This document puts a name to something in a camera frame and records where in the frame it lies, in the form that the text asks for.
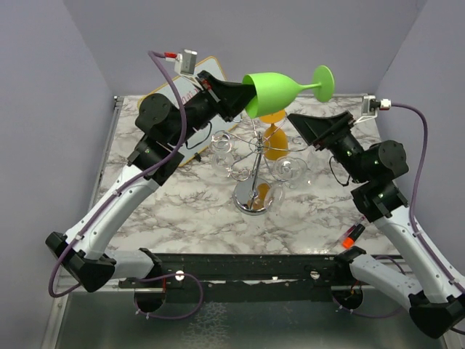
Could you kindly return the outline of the clear wine glass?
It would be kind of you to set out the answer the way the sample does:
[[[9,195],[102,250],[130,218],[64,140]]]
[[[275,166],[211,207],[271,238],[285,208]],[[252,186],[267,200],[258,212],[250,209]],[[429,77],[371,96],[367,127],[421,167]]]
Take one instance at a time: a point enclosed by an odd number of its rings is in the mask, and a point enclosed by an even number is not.
[[[234,139],[225,131],[215,132],[211,136],[211,167],[217,174],[229,176],[234,162],[232,149]]]
[[[276,182],[264,198],[264,208],[269,212],[278,211],[284,202],[286,188],[297,188],[303,182],[307,169],[304,160],[296,157],[282,156],[276,160],[272,171]]]

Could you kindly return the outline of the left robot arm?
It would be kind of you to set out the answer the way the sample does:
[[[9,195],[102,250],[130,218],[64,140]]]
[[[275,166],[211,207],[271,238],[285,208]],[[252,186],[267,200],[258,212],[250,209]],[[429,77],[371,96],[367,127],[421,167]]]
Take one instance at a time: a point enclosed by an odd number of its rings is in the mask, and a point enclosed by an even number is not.
[[[174,143],[184,144],[215,116],[232,121],[255,97],[250,84],[221,81],[207,71],[186,103],[173,104],[152,93],[143,98],[135,124],[143,136],[116,181],[91,210],[65,233],[53,232],[46,245],[78,285],[95,292],[109,280],[136,278],[150,287],[161,276],[159,261],[147,249],[111,253],[108,244],[131,213],[155,193],[182,163]]]

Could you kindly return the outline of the green plastic goblet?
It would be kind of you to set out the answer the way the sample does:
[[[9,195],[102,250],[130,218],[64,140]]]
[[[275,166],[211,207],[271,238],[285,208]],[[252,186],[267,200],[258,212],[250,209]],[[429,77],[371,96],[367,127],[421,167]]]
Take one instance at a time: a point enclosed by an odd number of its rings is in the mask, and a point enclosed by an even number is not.
[[[299,84],[282,73],[252,73],[243,77],[242,83],[255,89],[256,95],[245,107],[250,119],[276,113],[290,105],[301,92],[311,89],[314,97],[328,102],[335,89],[333,74],[326,65],[319,65],[313,72],[310,84]]]

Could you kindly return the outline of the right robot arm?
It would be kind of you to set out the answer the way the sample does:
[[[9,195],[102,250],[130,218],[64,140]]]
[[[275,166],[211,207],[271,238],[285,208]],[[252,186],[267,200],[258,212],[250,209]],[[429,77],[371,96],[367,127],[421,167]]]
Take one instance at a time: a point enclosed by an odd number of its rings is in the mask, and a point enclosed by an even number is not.
[[[339,254],[335,279],[375,287],[434,339],[464,320],[464,276],[421,228],[411,212],[413,203],[394,183],[408,172],[403,145],[388,140],[364,149],[351,133],[355,120],[348,111],[328,118],[292,113],[288,120],[306,144],[329,150],[346,169],[359,185],[351,192],[357,210],[391,241],[415,276],[408,278],[354,246]]]

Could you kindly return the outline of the orange plastic cup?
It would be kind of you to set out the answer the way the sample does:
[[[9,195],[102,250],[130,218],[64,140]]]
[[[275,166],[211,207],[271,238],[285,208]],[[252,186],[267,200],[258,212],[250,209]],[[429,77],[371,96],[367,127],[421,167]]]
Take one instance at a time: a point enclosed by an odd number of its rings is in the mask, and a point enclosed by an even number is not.
[[[260,116],[259,120],[269,127],[264,131],[264,157],[267,160],[276,161],[288,155],[288,140],[285,132],[278,126],[278,122],[284,121],[286,112],[284,110]]]

